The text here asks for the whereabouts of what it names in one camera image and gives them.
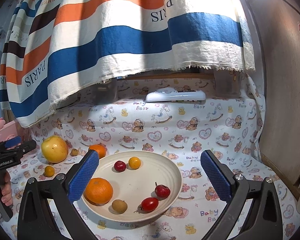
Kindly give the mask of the small yellow tomato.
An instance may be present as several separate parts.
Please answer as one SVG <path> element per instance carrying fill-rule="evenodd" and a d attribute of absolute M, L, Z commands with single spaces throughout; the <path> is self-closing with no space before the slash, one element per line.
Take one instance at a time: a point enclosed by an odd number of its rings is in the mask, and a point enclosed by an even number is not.
<path fill-rule="evenodd" d="M 138 157 L 131 157 L 128 164 L 131 169 L 136 170 L 141 166 L 141 160 Z"/>
<path fill-rule="evenodd" d="M 51 178 L 55 175 L 55 169 L 53 166 L 46 166 L 45 170 L 44 170 L 44 176 L 46 176 L 47 178 Z"/>

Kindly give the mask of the large orange in plate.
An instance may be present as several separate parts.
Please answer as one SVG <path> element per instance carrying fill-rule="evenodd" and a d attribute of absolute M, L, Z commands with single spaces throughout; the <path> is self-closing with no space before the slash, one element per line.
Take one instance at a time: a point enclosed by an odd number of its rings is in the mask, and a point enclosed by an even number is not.
<path fill-rule="evenodd" d="M 84 196 L 94 204 L 103 205 L 111 200 L 113 187 L 103 178 L 92 178 L 85 188 Z"/>

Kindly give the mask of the striped Paris fabric cloth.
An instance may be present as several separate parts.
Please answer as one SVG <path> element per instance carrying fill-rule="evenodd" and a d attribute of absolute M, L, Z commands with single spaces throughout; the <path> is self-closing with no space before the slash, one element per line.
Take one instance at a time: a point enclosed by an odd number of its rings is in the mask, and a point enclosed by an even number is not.
<path fill-rule="evenodd" d="M 187 67 L 255 69 L 239 0 L 17 0 L 0 106 L 30 127 L 91 85 Z"/>

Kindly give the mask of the baby bear printed bedsheet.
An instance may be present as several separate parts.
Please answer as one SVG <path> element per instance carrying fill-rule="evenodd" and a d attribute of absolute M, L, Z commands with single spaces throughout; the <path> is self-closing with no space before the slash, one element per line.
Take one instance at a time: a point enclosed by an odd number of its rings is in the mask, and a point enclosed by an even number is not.
<path fill-rule="evenodd" d="M 148 93 L 171 87 L 202 90 L 205 101 L 146 102 Z M 266 100 L 250 77 L 244 78 L 238 97 L 219 98 L 211 80 L 121 80 L 119 100 L 95 106 L 91 90 L 79 101 L 26 130 L 41 144 L 57 135 L 78 155 L 54 166 L 64 173 L 79 162 L 88 147 L 103 145 L 107 154 L 148 151 L 173 161 L 183 175 L 183 187 L 172 207 L 151 224 L 115 223 L 92 213 L 83 202 L 75 207 L 99 239 L 201 239 L 225 207 L 200 165 L 200 154 L 210 149 L 234 173 L 276 186 L 282 213 L 283 238 L 300 226 L 296 200 L 279 176 L 261 163 L 258 140 L 263 128 Z"/>

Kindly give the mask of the orange mandarin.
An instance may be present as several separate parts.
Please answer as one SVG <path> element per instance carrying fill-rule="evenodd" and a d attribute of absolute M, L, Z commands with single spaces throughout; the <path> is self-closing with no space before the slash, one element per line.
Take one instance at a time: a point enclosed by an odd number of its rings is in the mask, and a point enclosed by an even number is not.
<path fill-rule="evenodd" d="M 100 145 L 100 144 L 89 146 L 89 150 L 96 151 L 98 153 L 98 156 L 100 159 L 105 157 L 106 153 L 107 153 L 107 149 L 103 145 Z"/>

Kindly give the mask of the red crabapple with stem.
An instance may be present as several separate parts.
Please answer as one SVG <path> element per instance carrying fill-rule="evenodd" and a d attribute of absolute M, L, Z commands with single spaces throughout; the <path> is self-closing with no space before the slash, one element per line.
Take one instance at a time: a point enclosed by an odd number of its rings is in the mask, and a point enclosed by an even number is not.
<path fill-rule="evenodd" d="M 165 199 L 171 194 L 169 187 L 163 184 L 158 185 L 157 182 L 155 182 L 154 192 L 157 195 L 157 197 L 160 199 Z"/>

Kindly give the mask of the cream round plate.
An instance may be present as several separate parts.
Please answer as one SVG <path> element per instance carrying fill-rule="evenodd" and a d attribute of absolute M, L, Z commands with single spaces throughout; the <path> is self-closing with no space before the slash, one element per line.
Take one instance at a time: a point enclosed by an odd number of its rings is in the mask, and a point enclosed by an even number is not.
<path fill-rule="evenodd" d="M 130 167 L 116 172 L 114 164 L 121 160 L 128 163 L 131 157 L 138 157 L 141 166 L 137 170 Z M 155 218 L 169 209 L 177 200 L 183 185 L 183 176 L 178 166 L 167 157 L 148 151 L 128 151 L 106 156 L 99 161 L 93 174 L 94 178 L 103 178 L 113 187 L 113 197 L 103 205 L 95 205 L 85 198 L 81 200 L 95 214 L 115 222 L 137 223 Z M 155 182 L 169 187 L 171 194 L 159 201 L 158 207 L 149 213 L 140 210 L 139 205 L 147 197 L 155 197 Z M 124 200 L 128 209 L 123 214 L 116 213 L 111 204 L 114 200 Z"/>

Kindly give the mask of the small dark red crabapple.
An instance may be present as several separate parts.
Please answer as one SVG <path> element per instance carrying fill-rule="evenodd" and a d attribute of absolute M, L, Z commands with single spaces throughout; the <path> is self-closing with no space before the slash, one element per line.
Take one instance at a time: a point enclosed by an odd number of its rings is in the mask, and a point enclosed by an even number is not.
<path fill-rule="evenodd" d="M 114 169 L 116 172 L 123 172 L 126 170 L 126 163 L 124 161 L 118 160 L 114 164 Z"/>

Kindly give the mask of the red cherry tomato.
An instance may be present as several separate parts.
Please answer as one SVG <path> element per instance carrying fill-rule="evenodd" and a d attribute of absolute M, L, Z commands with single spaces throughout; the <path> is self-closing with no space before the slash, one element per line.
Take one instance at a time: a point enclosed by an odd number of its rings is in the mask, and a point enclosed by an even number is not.
<path fill-rule="evenodd" d="M 141 202 L 141 210 L 144 212 L 152 212 L 159 205 L 159 200 L 155 197 L 148 197 Z"/>

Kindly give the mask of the small brown longan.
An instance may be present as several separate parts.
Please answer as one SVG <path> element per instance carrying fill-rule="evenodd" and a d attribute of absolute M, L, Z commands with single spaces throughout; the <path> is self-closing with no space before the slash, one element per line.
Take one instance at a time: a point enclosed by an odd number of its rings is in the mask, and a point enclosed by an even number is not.
<path fill-rule="evenodd" d="M 71 150 L 71 152 L 70 152 L 70 155 L 73 156 L 73 157 L 77 156 L 77 155 L 78 155 L 78 149 L 73 148 L 73 149 Z"/>

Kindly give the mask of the small yellow tomato in plate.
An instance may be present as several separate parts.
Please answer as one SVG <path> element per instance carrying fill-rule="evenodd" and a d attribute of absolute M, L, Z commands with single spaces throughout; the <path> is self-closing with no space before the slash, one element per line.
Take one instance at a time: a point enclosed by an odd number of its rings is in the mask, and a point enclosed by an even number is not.
<path fill-rule="evenodd" d="M 138 157 L 131 157 L 128 164 L 131 169 L 136 170 L 141 166 L 141 160 Z"/>

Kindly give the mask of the large yellow apple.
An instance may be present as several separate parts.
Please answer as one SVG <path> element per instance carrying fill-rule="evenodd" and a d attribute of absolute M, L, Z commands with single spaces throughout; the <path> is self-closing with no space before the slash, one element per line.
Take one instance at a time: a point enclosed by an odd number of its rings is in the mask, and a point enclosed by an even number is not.
<path fill-rule="evenodd" d="M 53 135 L 41 144 L 42 154 L 47 161 L 56 164 L 64 161 L 68 156 L 68 146 L 59 136 Z"/>

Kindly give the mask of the brown longan in plate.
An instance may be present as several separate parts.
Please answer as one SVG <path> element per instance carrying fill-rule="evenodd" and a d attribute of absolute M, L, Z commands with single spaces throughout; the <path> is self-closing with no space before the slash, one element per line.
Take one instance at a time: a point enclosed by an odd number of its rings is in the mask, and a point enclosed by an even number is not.
<path fill-rule="evenodd" d="M 120 199 L 114 200 L 111 204 L 111 207 L 118 214 L 123 214 L 128 209 L 127 203 Z"/>

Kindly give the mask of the dark translucent container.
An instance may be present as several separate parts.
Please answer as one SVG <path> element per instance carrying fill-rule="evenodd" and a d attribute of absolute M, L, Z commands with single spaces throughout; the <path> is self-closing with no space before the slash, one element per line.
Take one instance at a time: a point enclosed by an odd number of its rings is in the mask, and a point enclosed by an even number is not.
<path fill-rule="evenodd" d="M 91 100 L 94 105 L 104 105 L 115 102 L 118 99 L 117 79 L 91 86 Z"/>

